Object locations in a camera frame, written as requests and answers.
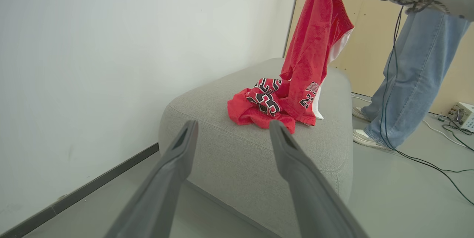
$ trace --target blue jeans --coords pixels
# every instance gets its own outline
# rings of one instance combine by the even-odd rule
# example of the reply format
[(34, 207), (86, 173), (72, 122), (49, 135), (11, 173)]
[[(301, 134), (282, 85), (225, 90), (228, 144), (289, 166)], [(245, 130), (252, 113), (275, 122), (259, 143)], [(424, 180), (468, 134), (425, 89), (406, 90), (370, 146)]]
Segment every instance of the blue jeans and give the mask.
[[(387, 67), (387, 61), (384, 69), (384, 76), (388, 78), (384, 105), (393, 87), (384, 118), (388, 138), (394, 147), (401, 145), (428, 113), (468, 27), (468, 21), (432, 9), (408, 15), (395, 44), (398, 58), (396, 81), (395, 54), (391, 57), (390, 67)], [(381, 145), (387, 145), (382, 140), (382, 137), (387, 140), (385, 120), (380, 132), (385, 86), (384, 80), (372, 103), (362, 108), (362, 113), (371, 120), (364, 131)]]

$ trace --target red clothing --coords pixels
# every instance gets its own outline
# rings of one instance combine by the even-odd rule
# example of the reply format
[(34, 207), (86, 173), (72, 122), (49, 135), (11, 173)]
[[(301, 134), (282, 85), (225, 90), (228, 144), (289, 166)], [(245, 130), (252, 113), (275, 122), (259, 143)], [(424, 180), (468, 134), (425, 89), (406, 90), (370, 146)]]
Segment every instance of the red clothing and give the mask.
[(315, 125), (311, 103), (326, 77), (331, 48), (353, 28), (342, 0), (306, 0), (281, 70), (283, 80), (261, 79), (252, 90), (236, 94), (227, 103), (231, 120), (262, 128), (280, 120), (291, 133), (295, 121)]

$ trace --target white cable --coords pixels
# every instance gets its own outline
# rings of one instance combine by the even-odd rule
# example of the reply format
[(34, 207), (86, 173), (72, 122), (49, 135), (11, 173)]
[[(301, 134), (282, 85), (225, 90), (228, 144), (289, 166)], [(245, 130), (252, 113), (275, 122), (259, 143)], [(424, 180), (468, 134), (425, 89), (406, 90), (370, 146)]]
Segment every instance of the white cable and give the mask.
[[(353, 93), (352, 93), (352, 97), (353, 97), (353, 98), (360, 99), (360, 100), (364, 100), (365, 102), (372, 103), (372, 101), (365, 100), (365, 99), (363, 99), (363, 98), (360, 98), (360, 97), (358, 97), (358, 96), (355, 96)], [(467, 148), (465, 145), (460, 144), (460, 143), (456, 142), (455, 140), (452, 140), (451, 138), (449, 138), (444, 132), (442, 132), (442, 131), (440, 131), (440, 130), (436, 130), (435, 128), (431, 127), (431, 126), (428, 124), (427, 121), (423, 120), (423, 122), (428, 126), (428, 128), (434, 130), (435, 132), (438, 132), (438, 133), (444, 135), (444, 137), (446, 137), (446, 139), (448, 139), (449, 141), (451, 141), (451, 142), (453, 142), (453, 143), (455, 143), (455, 144), (457, 144), (457, 145), (459, 145), (459, 146), (461, 146), (461, 147)]]

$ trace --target gray bench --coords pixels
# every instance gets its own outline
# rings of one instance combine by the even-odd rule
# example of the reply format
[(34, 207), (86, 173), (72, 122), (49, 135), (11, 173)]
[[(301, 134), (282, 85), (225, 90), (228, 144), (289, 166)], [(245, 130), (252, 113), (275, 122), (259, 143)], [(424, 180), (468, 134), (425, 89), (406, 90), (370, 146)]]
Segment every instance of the gray bench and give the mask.
[[(175, 98), (160, 123), (159, 144), (166, 149), (187, 120), (199, 121), (193, 171), (197, 189), (272, 236), (299, 237), (288, 184), (278, 174), (268, 130), (236, 125), (227, 101), (260, 78), (279, 78), (283, 58), (225, 76)], [(346, 76), (328, 68), (319, 110), (324, 120), (296, 124), (293, 137), (343, 201), (352, 187), (351, 88)]]

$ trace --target ottoman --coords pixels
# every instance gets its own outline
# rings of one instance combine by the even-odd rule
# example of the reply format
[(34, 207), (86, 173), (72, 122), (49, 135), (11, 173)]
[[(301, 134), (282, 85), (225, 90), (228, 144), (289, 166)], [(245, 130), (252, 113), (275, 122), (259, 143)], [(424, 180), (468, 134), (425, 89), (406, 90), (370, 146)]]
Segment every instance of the ottoman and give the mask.
[[(187, 120), (198, 120), (193, 186), (270, 236), (300, 237), (288, 183), (279, 175), (268, 130), (236, 125), (227, 101), (260, 78), (279, 78), (283, 58), (238, 71), (175, 98), (165, 109), (158, 142), (166, 150)], [(351, 87), (346, 76), (328, 68), (315, 126), (296, 123), (293, 137), (343, 201), (352, 187)]]

